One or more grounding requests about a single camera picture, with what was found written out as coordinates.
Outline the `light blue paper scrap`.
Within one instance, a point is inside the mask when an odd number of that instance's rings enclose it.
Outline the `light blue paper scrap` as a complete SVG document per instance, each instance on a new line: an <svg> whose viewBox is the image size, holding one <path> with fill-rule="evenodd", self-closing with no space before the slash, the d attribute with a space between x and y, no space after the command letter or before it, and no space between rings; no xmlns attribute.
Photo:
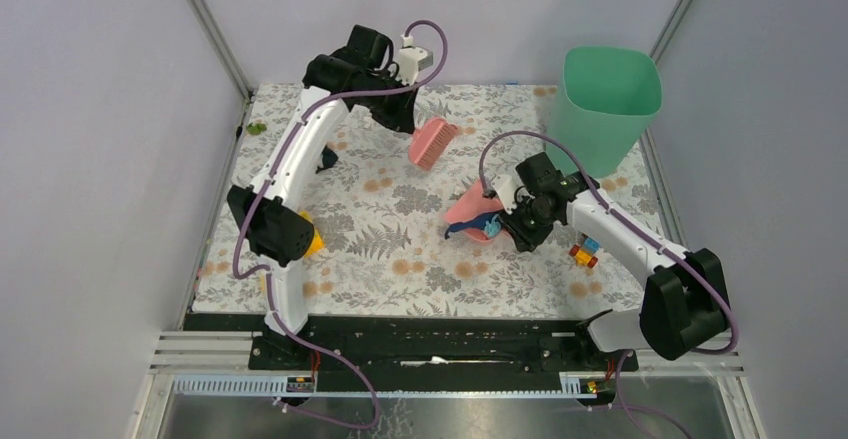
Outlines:
<svg viewBox="0 0 848 439"><path fill-rule="evenodd" d="M491 216L485 222L482 232L485 234L487 239L493 239L502 231L502 223L497 214Z"/></svg>

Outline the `pink plastic hand brush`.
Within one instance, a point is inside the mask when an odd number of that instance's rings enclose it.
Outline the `pink plastic hand brush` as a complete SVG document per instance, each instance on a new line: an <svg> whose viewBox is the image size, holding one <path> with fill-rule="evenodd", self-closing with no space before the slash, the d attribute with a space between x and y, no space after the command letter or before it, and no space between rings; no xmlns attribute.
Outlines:
<svg viewBox="0 0 848 439"><path fill-rule="evenodd" d="M429 171L458 135L459 128L441 117L433 117L417 128L408 149L409 161Z"/></svg>

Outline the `green plastic trash bin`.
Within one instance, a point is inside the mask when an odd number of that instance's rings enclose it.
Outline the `green plastic trash bin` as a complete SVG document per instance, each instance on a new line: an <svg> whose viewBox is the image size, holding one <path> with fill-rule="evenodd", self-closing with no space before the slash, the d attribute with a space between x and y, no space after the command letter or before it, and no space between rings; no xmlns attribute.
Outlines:
<svg viewBox="0 0 848 439"><path fill-rule="evenodd" d="M646 54L609 46L567 51L562 79L546 124L589 176L614 173L663 104L655 62Z"/></svg>

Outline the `dark blue paper scrap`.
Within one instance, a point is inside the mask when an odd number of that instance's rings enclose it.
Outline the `dark blue paper scrap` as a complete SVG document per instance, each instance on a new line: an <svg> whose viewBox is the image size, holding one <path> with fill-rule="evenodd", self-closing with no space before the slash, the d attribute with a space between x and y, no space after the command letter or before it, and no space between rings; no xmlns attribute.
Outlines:
<svg viewBox="0 0 848 439"><path fill-rule="evenodd" d="M444 238L449 239L454 233L464 232L473 240L479 242L490 241L492 239L487 239L485 234L482 232L482 229L487 219L495 214L497 214L500 218L500 214L497 211L494 211L482 213L468 221L451 223L444 232Z"/></svg>

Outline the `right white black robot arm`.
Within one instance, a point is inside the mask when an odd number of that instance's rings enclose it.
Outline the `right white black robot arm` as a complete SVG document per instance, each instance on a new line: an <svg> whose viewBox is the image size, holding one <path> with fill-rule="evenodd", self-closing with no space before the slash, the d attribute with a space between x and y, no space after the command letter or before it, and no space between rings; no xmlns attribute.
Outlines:
<svg viewBox="0 0 848 439"><path fill-rule="evenodd" d="M575 361L597 371L624 349L650 348L664 359L706 353L705 343L728 331L735 347L723 267L710 250L689 251L636 221L599 183L581 171L564 175L545 153L499 175L489 186L503 205L501 222L520 252L532 252L556 224L599 242L641 285L638 309L599 313L573 345Z"/></svg>

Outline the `green paper scrap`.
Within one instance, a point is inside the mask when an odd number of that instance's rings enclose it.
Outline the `green paper scrap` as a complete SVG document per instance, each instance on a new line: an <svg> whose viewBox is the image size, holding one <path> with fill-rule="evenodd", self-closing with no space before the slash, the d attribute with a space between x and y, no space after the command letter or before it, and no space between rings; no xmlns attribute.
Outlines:
<svg viewBox="0 0 848 439"><path fill-rule="evenodd" d="M267 130L267 125L262 122L250 123L246 126L246 131L251 136L257 136Z"/></svg>

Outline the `black paper scrap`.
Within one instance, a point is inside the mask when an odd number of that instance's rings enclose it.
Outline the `black paper scrap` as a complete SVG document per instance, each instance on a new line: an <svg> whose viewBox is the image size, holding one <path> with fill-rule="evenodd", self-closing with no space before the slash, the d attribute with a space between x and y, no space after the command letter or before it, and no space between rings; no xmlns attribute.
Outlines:
<svg viewBox="0 0 848 439"><path fill-rule="evenodd" d="M321 152L320 161L316 167L316 173L332 169L338 162L338 154L329 146L325 146Z"/></svg>

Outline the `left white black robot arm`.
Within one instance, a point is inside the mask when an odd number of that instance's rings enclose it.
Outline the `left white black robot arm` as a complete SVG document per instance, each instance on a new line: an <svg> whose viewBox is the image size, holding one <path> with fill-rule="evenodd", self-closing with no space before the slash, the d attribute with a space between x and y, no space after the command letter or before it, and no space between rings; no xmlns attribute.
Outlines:
<svg viewBox="0 0 848 439"><path fill-rule="evenodd" d="M264 322L280 334L271 354L285 369L301 368L310 356L308 340L297 333L309 315L303 259L317 232L300 212L306 186L325 164L329 137L357 106L392 132L414 133L417 79L433 65L442 66L409 33L395 46L374 29L354 26L346 45L307 64L296 108L278 144L248 185L234 185L227 194L239 229L234 256L247 247L259 259L250 269L235 267L233 274L263 273Z"/></svg>

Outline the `pink plastic dustpan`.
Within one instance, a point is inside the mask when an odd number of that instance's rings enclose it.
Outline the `pink plastic dustpan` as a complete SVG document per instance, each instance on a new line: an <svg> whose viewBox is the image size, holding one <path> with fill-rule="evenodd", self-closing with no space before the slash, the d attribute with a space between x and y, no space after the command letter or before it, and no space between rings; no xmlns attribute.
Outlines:
<svg viewBox="0 0 848 439"><path fill-rule="evenodd" d="M494 211L497 211L498 213L504 211L500 201L497 199L486 198L483 193L482 182L480 180L476 180L468 188L468 190L455 202L455 204L451 206L447 212L444 213L443 220L449 226L451 223L468 221L482 213ZM464 232L458 233L465 234L472 241L476 241ZM497 235L494 239L487 242L476 242L481 244L488 244L498 237L512 238L510 233L503 228L500 234Z"/></svg>

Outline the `yellow toy block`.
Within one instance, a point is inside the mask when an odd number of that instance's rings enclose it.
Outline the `yellow toy block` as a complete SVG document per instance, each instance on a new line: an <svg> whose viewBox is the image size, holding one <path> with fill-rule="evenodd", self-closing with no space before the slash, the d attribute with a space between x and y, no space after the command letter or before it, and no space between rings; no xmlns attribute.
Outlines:
<svg viewBox="0 0 848 439"><path fill-rule="evenodd" d="M305 219L313 228L313 235L310 245L304 254L304 257L307 258L323 250L325 248L325 242L319 230L317 229L317 226L314 224L313 218L310 216L310 214L307 211L303 210L299 212L299 215L303 219Z"/></svg>

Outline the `floral patterned table mat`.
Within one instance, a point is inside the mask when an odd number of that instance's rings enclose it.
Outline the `floral patterned table mat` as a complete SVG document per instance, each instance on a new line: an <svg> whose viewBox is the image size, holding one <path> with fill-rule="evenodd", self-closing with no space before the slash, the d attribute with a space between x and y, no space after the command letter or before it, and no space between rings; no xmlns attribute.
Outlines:
<svg viewBox="0 0 848 439"><path fill-rule="evenodd" d="M336 165L303 196L324 246L305 258L302 291L313 314L579 319L640 305L641 289L607 252L593 268L557 227L534 252L500 236L488 244L444 237L444 214L477 178L510 173L542 149L555 91L529 85L442 85L419 92L416 118L443 117L458 136L432 170L408 161L408 139L356 110L329 147Z"/></svg>

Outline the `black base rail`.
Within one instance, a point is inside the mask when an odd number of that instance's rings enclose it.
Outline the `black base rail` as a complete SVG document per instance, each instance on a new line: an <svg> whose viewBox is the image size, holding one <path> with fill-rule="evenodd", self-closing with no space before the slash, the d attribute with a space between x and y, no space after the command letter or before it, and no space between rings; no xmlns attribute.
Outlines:
<svg viewBox="0 0 848 439"><path fill-rule="evenodd" d="M310 349L273 332L258 314L190 313L191 332L247 332L252 371L298 371L321 392L362 392L363 382L338 361L359 368L379 392L542 392L563 373L611 378L617 366L635 372L635 358L602 352L574 320L321 316L299 336Z"/></svg>

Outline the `colourful toy block car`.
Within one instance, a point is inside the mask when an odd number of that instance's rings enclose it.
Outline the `colourful toy block car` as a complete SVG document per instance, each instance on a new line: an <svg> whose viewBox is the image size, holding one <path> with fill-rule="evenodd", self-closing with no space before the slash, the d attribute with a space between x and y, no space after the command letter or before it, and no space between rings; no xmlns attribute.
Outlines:
<svg viewBox="0 0 848 439"><path fill-rule="evenodd" d="M582 235L581 239L569 250L569 255L577 265L593 269L598 263L596 254L599 249L600 244L596 240Z"/></svg>

